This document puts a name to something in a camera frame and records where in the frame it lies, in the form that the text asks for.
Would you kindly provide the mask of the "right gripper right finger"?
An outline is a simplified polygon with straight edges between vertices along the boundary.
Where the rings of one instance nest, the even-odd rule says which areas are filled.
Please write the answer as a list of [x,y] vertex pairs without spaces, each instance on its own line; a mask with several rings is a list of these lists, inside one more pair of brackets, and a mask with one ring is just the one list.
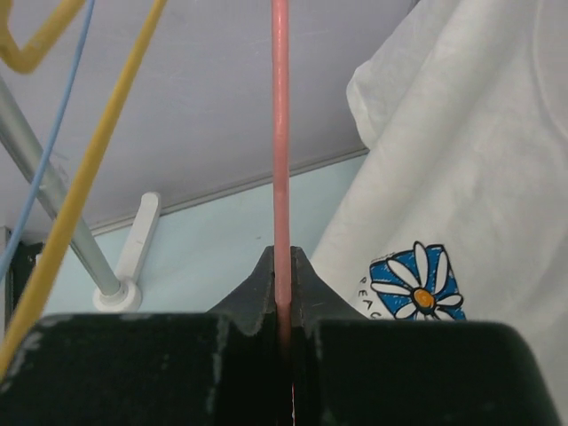
[[292,250],[298,425],[557,425],[535,357],[512,327],[469,321],[446,250],[369,266],[355,308]]

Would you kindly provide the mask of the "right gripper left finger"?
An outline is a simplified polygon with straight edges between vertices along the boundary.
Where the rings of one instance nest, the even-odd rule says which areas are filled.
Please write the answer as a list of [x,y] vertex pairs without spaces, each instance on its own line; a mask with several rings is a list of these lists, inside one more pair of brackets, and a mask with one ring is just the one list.
[[204,313],[54,314],[1,381],[4,425],[273,425],[273,251]]

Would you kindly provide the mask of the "pink wire hanger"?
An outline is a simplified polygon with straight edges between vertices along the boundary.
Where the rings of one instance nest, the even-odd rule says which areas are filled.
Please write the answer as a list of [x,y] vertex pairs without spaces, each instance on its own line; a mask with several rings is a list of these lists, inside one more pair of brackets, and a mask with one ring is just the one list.
[[283,388],[291,372],[292,266],[289,219],[289,16],[288,1],[272,2],[272,165],[274,288]]

